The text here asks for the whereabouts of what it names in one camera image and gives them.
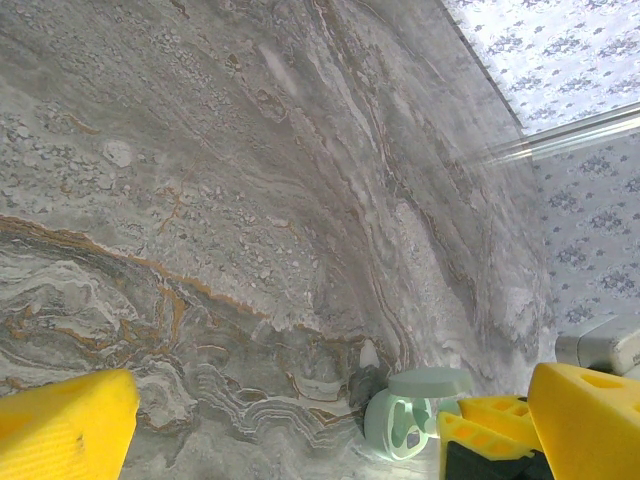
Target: black object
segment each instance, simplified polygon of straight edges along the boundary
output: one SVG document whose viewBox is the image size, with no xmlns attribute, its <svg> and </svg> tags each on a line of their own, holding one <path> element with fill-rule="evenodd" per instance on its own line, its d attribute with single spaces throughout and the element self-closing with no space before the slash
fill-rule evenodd
<svg viewBox="0 0 640 480">
<path fill-rule="evenodd" d="M 533 451 L 533 457 L 489 460 L 457 442 L 447 443 L 445 480 L 554 480 L 547 457 Z"/>
</svg>

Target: floral wallpaper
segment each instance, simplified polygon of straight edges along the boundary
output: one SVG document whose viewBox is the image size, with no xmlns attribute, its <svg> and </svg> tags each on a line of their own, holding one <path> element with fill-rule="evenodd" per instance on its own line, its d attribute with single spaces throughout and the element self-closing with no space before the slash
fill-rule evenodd
<svg viewBox="0 0 640 480">
<path fill-rule="evenodd" d="M 534 162 L 558 326 L 640 313 L 640 129 Z"/>
<path fill-rule="evenodd" d="M 443 0 L 533 134 L 640 100 L 640 0 Z"/>
</svg>

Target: yellow plastic block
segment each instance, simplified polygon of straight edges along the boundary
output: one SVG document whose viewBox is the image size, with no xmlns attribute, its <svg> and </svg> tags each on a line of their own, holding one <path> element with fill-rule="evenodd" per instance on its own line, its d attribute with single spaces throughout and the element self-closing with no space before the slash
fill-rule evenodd
<svg viewBox="0 0 640 480">
<path fill-rule="evenodd" d="M 458 400 L 462 417 L 542 452 L 527 402 L 516 395 Z"/>
<path fill-rule="evenodd" d="M 640 382 L 541 363 L 528 403 L 556 480 L 640 478 Z"/>
<path fill-rule="evenodd" d="M 0 399 L 0 478 L 115 480 L 139 397 L 131 373 L 106 370 Z"/>
<path fill-rule="evenodd" d="M 442 466 L 447 463 L 447 444 L 449 442 L 459 443 L 491 461 L 515 460 L 525 456 L 529 458 L 534 456 L 528 445 L 516 442 L 482 425 L 448 412 L 438 414 L 438 433 L 440 434 L 442 479 L 446 473 Z"/>
</svg>

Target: marble veining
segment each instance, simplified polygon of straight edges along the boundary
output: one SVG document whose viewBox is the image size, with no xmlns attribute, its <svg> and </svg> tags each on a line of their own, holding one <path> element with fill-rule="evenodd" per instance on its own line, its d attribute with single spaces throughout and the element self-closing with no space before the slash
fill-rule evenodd
<svg viewBox="0 0 640 480">
<path fill-rule="evenodd" d="M 523 392 L 554 322 L 520 133 L 436 2 L 3 0 L 0 394 L 130 369 L 122 478 L 436 478 L 389 374 Z"/>
</svg>

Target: yellow object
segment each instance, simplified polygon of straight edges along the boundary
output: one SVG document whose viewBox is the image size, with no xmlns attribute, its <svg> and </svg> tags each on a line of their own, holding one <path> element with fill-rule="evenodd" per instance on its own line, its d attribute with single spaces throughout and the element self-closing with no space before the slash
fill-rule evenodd
<svg viewBox="0 0 640 480">
<path fill-rule="evenodd" d="M 527 402 L 515 395 L 458 400 L 462 417 L 542 452 Z"/>
<path fill-rule="evenodd" d="M 106 370 L 0 399 L 0 478 L 115 480 L 139 397 L 131 373 Z"/>
<path fill-rule="evenodd" d="M 541 363 L 529 409 L 556 480 L 640 476 L 640 382 Z"/>
<path fill-rule="evenodd" d="M 491 461 L 534 456 L 528 445 L 448 412 L 438 414 L 438 433 L 440 434 L 440 465 L 447 464 L 449 442 L 459 443 Z M 445 473 L 445 469 L 441 468 L 441 479 L 444 479 Z"/>
</svg>

